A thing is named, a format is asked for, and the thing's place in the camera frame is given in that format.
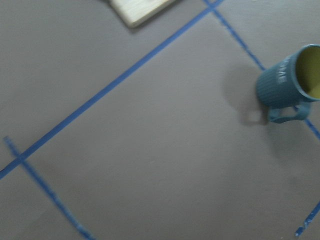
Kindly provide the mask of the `bamboo cutting board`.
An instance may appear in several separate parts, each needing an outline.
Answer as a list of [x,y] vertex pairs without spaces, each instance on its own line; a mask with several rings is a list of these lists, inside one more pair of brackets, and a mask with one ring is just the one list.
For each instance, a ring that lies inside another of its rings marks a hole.
[[175,0],[109,0],[108,3],[129,28],[135,28],[173,4]]

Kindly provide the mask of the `blue-green mug yellow inside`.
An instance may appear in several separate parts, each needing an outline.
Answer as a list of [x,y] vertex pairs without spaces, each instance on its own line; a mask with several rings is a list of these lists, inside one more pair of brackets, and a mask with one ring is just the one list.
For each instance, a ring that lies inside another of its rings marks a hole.
[[320,46],[309,44],[265,70],[257,79],[258,100],[273,123],[303,121],[320,100]]

